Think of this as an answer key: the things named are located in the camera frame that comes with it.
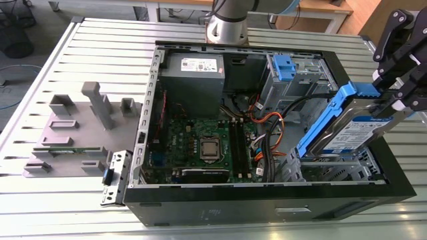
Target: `cpu socket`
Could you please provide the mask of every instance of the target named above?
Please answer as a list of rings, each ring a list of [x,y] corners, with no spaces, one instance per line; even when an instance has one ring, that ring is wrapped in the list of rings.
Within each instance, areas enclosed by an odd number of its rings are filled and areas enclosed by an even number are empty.
[[[218,136],[201,137],[201,159],[213,164],[222,158],[222,145]]]

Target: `black bag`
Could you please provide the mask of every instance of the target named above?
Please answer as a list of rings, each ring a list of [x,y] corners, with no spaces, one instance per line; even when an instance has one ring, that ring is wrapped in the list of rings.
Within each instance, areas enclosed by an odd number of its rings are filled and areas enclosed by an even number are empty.
[[[27,1],[0,0],[0,51],[9,58],[21,59],[34,53],[35,47],[23,28],[35,24]]]

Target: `white sticker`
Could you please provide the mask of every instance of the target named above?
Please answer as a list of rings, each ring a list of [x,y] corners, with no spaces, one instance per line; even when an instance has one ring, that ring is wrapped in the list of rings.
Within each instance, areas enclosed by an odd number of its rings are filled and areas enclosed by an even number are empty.
[[[185,72],[218,72],[217,59],[185,58],[181,61],[181,70]]]
[[[255,174],[257,175],[259,175],[259,176],[263,176],[263,174],[265,174],[265,169],[262,169],[262,168],[257,168],[257,171],[255,171]]]
[[[376,129],[388,125],[392,120],[393,117],[373,118],[372,116],[357,116],[326,145],[323,153],[350,153],[370,139]]]
[[[255,102],[255,107],[258,107],[258,109],[262,110],[265,106],[263,106],[263,104],[261,104],[261,103],[257,101],[257,102]]]

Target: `motherboard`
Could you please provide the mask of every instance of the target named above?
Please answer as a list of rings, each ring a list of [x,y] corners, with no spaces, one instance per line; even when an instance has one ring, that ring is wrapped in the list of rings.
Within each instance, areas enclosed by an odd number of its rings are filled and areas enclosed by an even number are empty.
[[[174,119],[166,151],[150,157],[158,184],[258,182],[250,144],[257,126],[243,120]]]

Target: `aluminum table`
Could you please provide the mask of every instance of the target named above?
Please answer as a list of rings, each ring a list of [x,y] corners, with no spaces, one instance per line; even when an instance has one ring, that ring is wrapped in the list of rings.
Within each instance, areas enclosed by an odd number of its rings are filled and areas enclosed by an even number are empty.
[[[55,94],[89,99],[85,81],[99,81],[110,101],[142,101],[155,40],[206,41],[199,25],[87,18],[73,22],[0,135],[0,237],[122,239],[422,239],[427,236],[427,128],[414,115],[386,134],[418,196],[341,221],[145,227],[127,207],[102,208],[102,178],[25,178],[23,167],[51,114]],[[354,81],[373,80],[373,45],[362,38],[249,29],[251,46],[335,51]]]

